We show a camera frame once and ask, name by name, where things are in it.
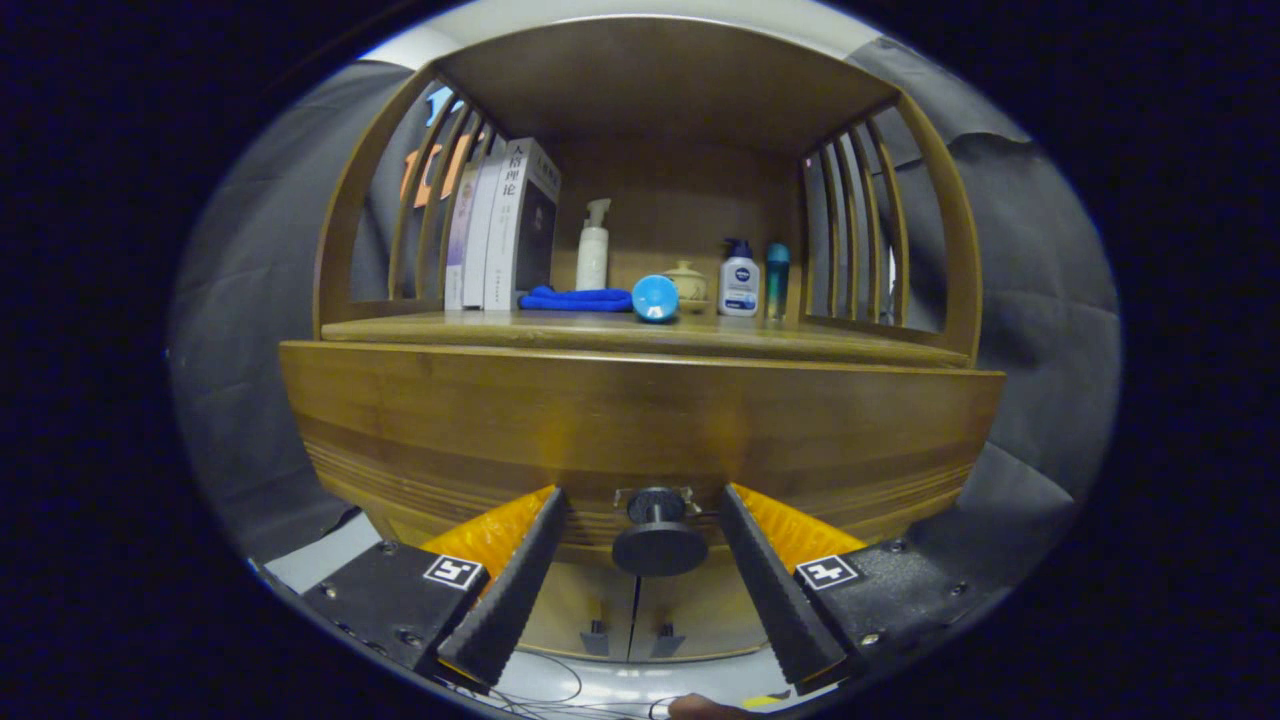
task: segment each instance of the black knob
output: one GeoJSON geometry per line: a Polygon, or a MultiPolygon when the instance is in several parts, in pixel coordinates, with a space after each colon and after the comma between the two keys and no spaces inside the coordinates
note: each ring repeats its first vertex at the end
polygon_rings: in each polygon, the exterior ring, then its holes
{"type": "Polygon", "coordinates": [[[627,503],[635,527],[613,541],[613,564],[641,578],[681,575],[707,560],[707,541],[680,520],[685,500],[669,488],[646,488],[627,503]]]}

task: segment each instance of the cabinet door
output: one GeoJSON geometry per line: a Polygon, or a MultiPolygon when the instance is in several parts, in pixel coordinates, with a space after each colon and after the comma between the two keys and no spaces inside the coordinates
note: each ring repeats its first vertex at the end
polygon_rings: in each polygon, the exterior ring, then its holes
{"type": "Polygon", "coordinates": [[[634,575],[616,568],[552,562],[520,637],[520,647],[626,661],[635,583],[634,575]]]}
{"type": "Polygon", "coordinates": [[[724,657],[758,650],[764,626],[728,548],[675,578],[640,582],[631,662],[724,657]]]}

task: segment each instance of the book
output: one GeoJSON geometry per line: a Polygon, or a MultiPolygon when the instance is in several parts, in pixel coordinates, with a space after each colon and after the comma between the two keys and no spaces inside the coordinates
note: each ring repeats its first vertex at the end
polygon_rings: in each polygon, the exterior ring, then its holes
{"type": "Polygon", "coordinates": [[[484,263],[489,251],[489,222],[493,200],[498,188],[498,176],[506,156],[502,140],[494,140],[488,158],[480,163],[476,176],[475,202],[467,227],[467,250],[462,258],[462,307],[484,307],[484,263]]]}
{"type": "Polygon", "coordinates": [[[521,295],[550,284],[559,187],[559,169],[534,138],[507,143],[489,219],[485,310],[512,310],[521,295]]]}
{"type": "Polygon", "coordinates": [[[462,261],[467,254],[467,234],[471,225],[471,209],[475,206],[476,177],[480,164],[471,163],[462,170],[458,181],[457,200],[453,201],[453,220],[449,224],[449,249],[444,260],[444,309],[462,309],[462,261]]]}

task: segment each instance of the hand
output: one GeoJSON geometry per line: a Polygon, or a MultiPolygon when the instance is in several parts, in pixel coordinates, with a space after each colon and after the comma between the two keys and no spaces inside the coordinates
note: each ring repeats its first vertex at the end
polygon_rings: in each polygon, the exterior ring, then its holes
{"type": "Polygon", "coordinates": [[[667,706],[667,714],[671,715],[671,720],[751,720],[760,717],[759,714],[712,702],[696,693],[676,698],[667,706]]]}

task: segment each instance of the white bottle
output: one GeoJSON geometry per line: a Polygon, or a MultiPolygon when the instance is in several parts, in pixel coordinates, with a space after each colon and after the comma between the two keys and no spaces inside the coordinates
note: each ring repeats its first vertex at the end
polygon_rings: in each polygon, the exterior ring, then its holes
{"type": "Polygon", "coordinates": [[[751,260],[751,246],[745,240],[726,238],[728,260],[721,264],[721,315],[751,318],[760,309],[760,266],[751,260]]]}
{"type": "Polygon", "coordinates": [[[586,204],[590,218],[582,222],[577,238],[577,284],[573,290],[604,290],[609,268],[609,231],[604,229],[604,213],[612,200],[602,197],[586,204]]]}

